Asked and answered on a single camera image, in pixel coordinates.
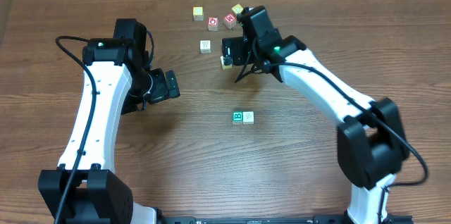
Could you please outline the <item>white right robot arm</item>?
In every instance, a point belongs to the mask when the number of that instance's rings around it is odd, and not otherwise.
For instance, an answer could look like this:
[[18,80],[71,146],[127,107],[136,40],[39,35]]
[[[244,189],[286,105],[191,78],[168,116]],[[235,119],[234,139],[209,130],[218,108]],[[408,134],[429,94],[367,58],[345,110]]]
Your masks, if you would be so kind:
[[386,210],[390,187],[409,157],[395,103],[352,89],[299,39],[282,38],[264,6],[236,6],[224,23],[243,30],[241,37],[222,40],[225,65],[242,66],[239,80],[252,73],[272,74],[308,98],[336,127],[338,164],[352,184],[350,204],[341,215],[317,215],[313,222],[411,223],[412,217]]

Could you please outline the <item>tan wooden picture block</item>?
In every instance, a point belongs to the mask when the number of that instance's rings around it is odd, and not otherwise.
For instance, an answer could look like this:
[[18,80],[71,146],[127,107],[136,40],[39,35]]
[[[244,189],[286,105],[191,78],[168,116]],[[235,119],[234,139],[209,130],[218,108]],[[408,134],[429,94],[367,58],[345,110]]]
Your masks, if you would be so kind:
[[221,59],[221,67],[223,70],[233,67],[233,61],[231,57],[221,56],[220,59]]

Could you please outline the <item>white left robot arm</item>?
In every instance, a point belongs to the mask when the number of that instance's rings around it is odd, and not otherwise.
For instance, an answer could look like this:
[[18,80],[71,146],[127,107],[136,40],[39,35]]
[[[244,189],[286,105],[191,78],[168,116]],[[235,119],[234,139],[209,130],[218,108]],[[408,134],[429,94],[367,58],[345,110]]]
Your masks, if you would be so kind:
[[163,223],[159,209],[135,202],[115,174],[122,115],[180,96],[175,73],[152,68],[152,38],[134,18],[118,19],[111,38],[86,39],[82,98],[57,167],[42,170],[38,190],[55,223]]

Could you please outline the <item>green-edged wooden number block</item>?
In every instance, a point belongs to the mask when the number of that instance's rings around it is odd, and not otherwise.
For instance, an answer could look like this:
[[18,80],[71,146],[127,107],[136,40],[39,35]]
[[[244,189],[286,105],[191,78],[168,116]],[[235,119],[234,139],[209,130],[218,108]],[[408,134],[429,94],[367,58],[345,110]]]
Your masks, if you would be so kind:
[[233,125],[242,124],[243,123],[243,112],[233,111],[232,122],[233,122]]

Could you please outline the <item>white pattern wooden block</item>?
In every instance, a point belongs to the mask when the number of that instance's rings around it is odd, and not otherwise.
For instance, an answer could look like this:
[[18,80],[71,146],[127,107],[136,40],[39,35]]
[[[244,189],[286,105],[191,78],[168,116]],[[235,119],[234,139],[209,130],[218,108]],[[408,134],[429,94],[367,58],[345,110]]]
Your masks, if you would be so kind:
[[254,112],[253,111],[243,111],[242,115],[243,115],[242,123],[244,125],[254,123]]

